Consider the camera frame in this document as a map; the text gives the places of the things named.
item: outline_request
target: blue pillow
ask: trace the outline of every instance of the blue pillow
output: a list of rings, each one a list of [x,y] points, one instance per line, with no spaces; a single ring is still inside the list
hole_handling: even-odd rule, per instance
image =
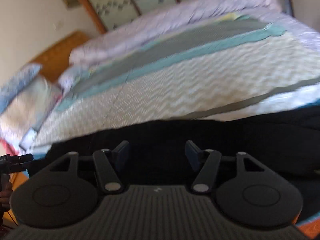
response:
[[[27,64],[7,84],[0,87],[0,114],[4,112],[18,93],[29,85],[40,69],[40,64]]]

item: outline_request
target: hand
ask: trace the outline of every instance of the hand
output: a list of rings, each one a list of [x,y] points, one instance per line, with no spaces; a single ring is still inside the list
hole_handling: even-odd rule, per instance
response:
[[[9,205],[9,199],[12,194],[12,183],[8,182],[7,185],[5,185],[5,189],[0,192],[0,203],[2,204],[2,207],[6,210],[10,209]]]

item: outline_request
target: red cloth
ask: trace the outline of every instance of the red cloth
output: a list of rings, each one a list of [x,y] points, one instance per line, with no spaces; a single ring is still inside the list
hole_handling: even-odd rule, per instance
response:
[[[10,145],[9,143],[7,143],[7,141],[5,141],[5,140],[3,140],[3,139],[0,138],[0,143],[1,143],[2,146],[4,147],[5,152],[6,152],[7,154],[9,154],[10,156],[19,155],[19,152],[17,152],[12,145]]]

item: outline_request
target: headboard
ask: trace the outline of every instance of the headboard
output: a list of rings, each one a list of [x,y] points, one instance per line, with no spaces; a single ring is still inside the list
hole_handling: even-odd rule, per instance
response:
[[[69,67],[69,56],[71,51],[87,42],[90,38],[81,31],[58,41],[56,44],[36,56],[31,62],[43,65],[40,74],[52,83]]]

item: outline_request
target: ribbed black surface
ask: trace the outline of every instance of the ribbed black surface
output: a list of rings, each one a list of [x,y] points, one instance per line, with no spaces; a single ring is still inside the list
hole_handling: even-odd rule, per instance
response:
[[[106,196],[87,219],[61,229],[20,226],[6,240],[302,240],[294,227],[260,232],[222,217],[211,200],[184,186],[131,186],[121,195]]]

